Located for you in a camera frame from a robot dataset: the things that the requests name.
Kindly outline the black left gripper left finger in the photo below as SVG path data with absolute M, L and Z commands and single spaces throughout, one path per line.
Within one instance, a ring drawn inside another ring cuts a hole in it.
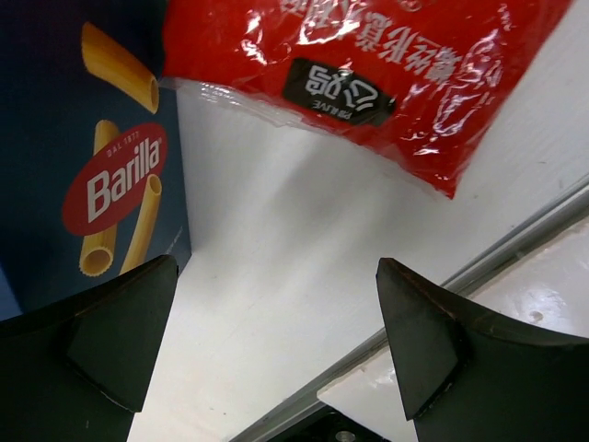
M 4 441 L 124 441 L 144 402 L 179 278 L 161 255 L 1 323 Z

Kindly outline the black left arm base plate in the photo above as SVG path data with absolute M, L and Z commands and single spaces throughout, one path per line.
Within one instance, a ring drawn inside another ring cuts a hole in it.
M 377 433 L 357 424 L 326 406 L 291 425 L 271 442 L 388 442 Z

